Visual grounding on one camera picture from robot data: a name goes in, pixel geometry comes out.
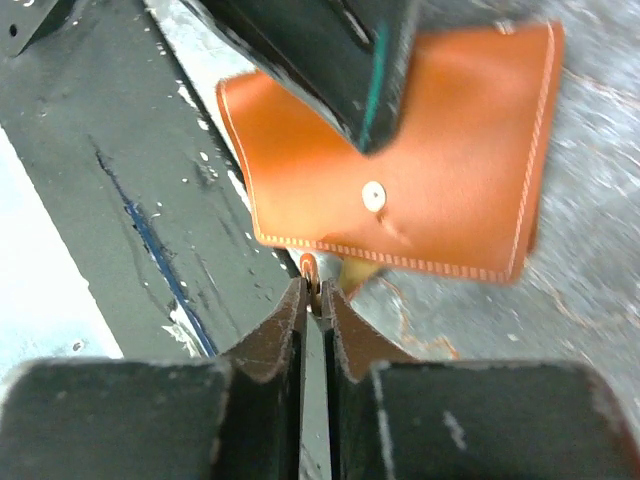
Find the brown leather card holder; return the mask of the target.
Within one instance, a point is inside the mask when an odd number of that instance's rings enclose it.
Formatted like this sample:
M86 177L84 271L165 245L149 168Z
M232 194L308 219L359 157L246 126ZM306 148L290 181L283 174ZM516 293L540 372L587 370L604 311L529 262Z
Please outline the brown leather card holder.
M420 35L397 135L371 156L263 72L220 81L255 238L513 281L535 242L563 57L559 22Z

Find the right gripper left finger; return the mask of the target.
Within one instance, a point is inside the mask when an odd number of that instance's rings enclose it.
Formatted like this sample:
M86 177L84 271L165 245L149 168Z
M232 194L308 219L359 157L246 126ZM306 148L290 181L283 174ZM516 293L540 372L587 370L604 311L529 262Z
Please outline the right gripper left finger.
M307 284L227 352L41 359L2 383L5 479L294 479Z

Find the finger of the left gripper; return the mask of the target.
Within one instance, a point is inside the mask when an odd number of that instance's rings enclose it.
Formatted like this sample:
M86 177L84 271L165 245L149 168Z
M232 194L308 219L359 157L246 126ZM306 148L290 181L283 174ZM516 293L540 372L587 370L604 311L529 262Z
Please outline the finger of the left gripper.
M363 154L395 137L417 1L199 0L186 7Z

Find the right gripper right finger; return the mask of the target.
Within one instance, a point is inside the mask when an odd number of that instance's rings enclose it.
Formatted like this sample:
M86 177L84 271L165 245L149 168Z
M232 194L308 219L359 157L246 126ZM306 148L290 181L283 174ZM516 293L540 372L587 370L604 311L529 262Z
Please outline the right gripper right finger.
M635 479L614 392L572 361L422 361L322 286L336 479Z

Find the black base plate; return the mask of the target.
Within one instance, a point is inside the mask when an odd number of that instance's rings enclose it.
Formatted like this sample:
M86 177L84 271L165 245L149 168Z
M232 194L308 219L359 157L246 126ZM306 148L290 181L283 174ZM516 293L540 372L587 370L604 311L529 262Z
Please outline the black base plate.
M55 226L35 301L74 353L230 348L276 305L288 259L252 232L238 167L143 1L5 1L1 125Z

